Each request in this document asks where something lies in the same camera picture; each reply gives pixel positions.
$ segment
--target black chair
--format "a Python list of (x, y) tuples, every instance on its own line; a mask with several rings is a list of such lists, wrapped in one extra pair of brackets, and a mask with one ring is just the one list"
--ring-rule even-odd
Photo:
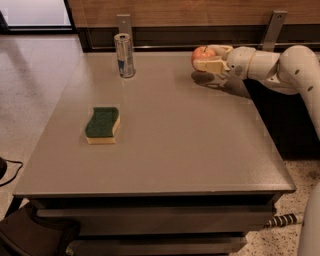
[(0, 244), (11, 256), (65, 256), (79, 233), (78, 222), (39, 218), (31, 203), (0, 222)]

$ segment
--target wall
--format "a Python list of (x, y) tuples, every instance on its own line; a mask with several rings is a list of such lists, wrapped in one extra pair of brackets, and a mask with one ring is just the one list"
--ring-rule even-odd
[(134, 27), (265, 25), (272, 10), (285, 24), (320, 24), (319, 0), (69, 0), (77, 27), (116, 27), (129, 13)]

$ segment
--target aluminum can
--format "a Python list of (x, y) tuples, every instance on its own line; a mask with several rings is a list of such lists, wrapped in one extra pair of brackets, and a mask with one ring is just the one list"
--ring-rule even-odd
[(133, 47), (129, 34), (120, 33), (114, 36), (114, 44), (116, 46), (118, 67), (121, 77), (132, 77), (135, 74), (133, 65)]

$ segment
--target tiled floor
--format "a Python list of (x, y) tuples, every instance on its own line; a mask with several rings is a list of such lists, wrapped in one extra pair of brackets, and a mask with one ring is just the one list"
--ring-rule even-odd
[[(0, 156), (27, 163), (72, 71), (82, 55), (76, 35), (0, 36)], [(285, 161), (297, 191), (277, 203), (279, 214), (303, 214), (320, 160)], [(15, 166), (9, 165), (8, 179)], [(23, 175), (0, 188), (0, 219)], [(248, 244), (233, 256), (297, 255), (301, 225), (251, 232)]]

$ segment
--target metal bracket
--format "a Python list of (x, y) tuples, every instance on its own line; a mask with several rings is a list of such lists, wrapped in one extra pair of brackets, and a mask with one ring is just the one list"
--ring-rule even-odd
[(133, 42), (130, 14), (117, 14), (117, 24), (119, 33), (129, 34), (131, 37), (131, 41)]
[(273, 52), (274, 46), (282, 29), (287, 11), (273, 11), (265, 36), (261, 42), (262, 50)]

